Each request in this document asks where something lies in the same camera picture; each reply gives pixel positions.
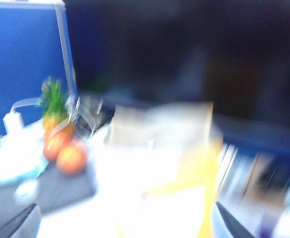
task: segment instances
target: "blue partition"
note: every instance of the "blue partition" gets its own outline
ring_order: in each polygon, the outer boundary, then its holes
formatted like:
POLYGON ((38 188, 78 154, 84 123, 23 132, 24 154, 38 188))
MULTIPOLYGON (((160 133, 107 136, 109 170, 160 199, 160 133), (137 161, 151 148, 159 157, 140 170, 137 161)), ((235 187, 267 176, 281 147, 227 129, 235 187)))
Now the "blue partition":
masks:
MULTIPOLYGON (((62 9, 64 38, 70 66, 69 88, 76 93, 68 39, 65 7, 62 9)), ((38 97, 48 76, 60 78, 67 89, 66 73, 58 30, 56 5, 28 2, 0 2, 0 135, 2 118, 18 100, 38 97)), ((41 109, 18 109, 25 124, 41 117, 41 109)))

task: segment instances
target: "tomato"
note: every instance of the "tomato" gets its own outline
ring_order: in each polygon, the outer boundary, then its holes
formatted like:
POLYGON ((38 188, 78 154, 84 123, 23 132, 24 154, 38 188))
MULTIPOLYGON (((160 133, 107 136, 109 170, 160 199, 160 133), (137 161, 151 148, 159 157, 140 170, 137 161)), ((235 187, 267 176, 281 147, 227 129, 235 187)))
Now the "tomato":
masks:
POLYGON ((83 142, 73 140, 62 147, 57 167, 65 175, 74 175, 84 170, 87 162, 87 151, 83 142))
POLYGON ((65 144, 69 143, 71 137, 67 133, 59 131, 51 137, 47 137, 44 143, 44 156, 50 162, 56 161, 58 154, 65 144))

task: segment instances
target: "pineapple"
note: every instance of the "pineapple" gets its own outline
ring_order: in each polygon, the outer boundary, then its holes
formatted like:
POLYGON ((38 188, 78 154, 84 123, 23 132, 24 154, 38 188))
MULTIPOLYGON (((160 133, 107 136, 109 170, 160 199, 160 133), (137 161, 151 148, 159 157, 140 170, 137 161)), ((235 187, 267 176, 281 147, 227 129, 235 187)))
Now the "pineapple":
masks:
MULTIPOLYGON (((65 106, 66 97, 61 91, 59 80, 53 80, 51 77, 42 85, 41 107, 43 107, 43 127, 45 136, 49 135, 52 130, 63 120, 68 117, 65 106)), ((74 126, 70 122, 68 126, 61 130, 68 136, 74 135, 74 126)))

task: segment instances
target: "pineapple leaves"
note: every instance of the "pineapple leaves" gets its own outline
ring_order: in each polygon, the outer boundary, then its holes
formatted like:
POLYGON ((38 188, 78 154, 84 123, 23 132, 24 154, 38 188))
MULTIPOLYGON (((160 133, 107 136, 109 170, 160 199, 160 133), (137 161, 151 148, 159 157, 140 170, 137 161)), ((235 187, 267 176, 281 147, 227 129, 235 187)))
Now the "pineapple leaves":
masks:
POLYGON ((61 118, 67 117, 66 96, 61 90, 60 80, 49 77, 42 85, 40 106, 43 108, 43 116, 56 115, 61 118))

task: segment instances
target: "blue object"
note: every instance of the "blue object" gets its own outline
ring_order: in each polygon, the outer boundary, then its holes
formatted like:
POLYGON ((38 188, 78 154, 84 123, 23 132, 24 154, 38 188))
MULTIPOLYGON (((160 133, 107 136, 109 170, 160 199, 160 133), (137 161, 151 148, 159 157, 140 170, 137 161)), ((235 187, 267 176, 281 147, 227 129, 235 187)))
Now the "blue object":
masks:
MULTIPOLYGON (((63 87, 76 94, 64 4, 0 2, 0 135, 6 134, 2 118, 12 104, 40 96, 48 76, 60 78, 63 87), (66 49, 61 47, 60 23, 66 49)), ((19 111, 25 124, 39 120, 42 112, 35 107, 19 111)))

